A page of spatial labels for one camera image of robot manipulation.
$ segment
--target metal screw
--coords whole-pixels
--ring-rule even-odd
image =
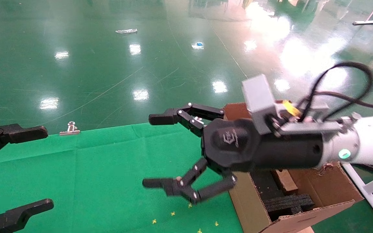
[[[361,118],[362,118],[362,116],[359,113],[352,112],[351,119],[352,119],[353,122],[357,122]]]

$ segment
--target green cloth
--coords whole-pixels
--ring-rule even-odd
[[[54,209],[31,217],[21,232],[242,232],[228,193],[188,208],[181,197],[142,186],[146,177],[182,176],[200,157],[200,139],[181,125],[138,124],[7,145],[0,151],[0,214],[51,198]],[[220,179],[207,169],[194,188]]]

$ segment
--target robotic arm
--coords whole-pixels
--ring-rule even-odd
[[[333,161],[373,165],[373,117],[353,113],[321,121],[329,107],[317,103],[309,107],[311,117],[298,122],[299,110],[306,106],[277,102],[264,75],[243,81],[243,93],[251,119],[226,121],[222,109],[192,103],[150,115],[152,125],[179,122],[201,137],[203,158],[181,179],[144,179],[144,187],[163,188],[167,196],[183,196],[196,204],[233,188],[237,183],[233,171],[320,168]],[[204,126],[193,116],[212,122]],[[206,167],[223,180],[193,190],[191,184]]]
[[[0,126],[0,149],[8,143],[22,143],[44,139],[48,136],[44,127],[22,128],[18,124]],[[24,229],[33,215],[54,208],[53,200],[43,199],[0,214],[0,233],[11,233]]]

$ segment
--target green epoxy floor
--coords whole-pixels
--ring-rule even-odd
[[[351,25],[372,9],[373,0],[2,0],[0,124],[57,134],[71,120],[81,130],[143,123],[187,102],[242,102],[240,82],[262,73],[277,99],[296,101],[338,61],[373,67],[373,25]],[[115,33],[128,28],[138,32]],[[322,88],[352,95],[363,84],[338,69]],[[315,231],[373,232],[367,202],[353,208]]]

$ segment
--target cardboard box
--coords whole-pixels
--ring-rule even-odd
[[[228,104],[224,111],[228,120],[250,118],[245,103]],[[309,194],[315,208],[272,222],[250,174],[235,172],[238,183],[230,196],[244,233],[296,233],[364,199],[339,165],[326,170],[323,176],[314,169],[288,171],[298,187],[297,194]]]

